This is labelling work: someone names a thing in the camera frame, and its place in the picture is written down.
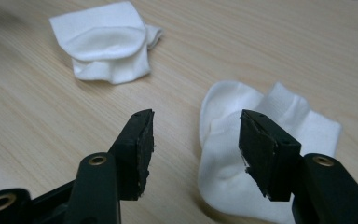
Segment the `table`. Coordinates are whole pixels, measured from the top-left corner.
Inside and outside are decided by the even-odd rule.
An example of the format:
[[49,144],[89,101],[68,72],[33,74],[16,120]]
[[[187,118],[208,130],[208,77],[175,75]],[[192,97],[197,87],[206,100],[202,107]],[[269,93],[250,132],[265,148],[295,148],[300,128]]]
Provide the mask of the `table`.
[[77,80],[48,18],[109,2],[0,0],[0,189],[34,198],[74,179],[82,158],[152,108],[151,175],[138,202],[121,203],[123,223],[264,223],[219,213],[198,192],[200,105],[224,79],[264,93],[279,81],[340,122],[337,158],[358,182],[358,1],[134,0],[165,32],[152,72]]

